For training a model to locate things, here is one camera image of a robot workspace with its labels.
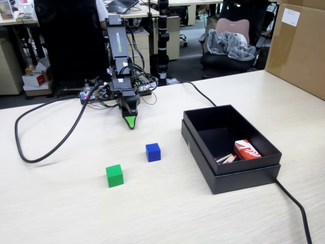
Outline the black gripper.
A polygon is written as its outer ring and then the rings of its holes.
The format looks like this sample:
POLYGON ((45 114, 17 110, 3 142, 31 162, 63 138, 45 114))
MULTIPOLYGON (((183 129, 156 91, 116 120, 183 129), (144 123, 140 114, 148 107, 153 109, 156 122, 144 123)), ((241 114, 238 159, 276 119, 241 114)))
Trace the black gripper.
POLYGON ((136 125, 140 96, 136 96, 135 88, 129 77, 112 79, 111 98, 118 98, 122 118, 127 123, 128 128, 133 130, 136 125))

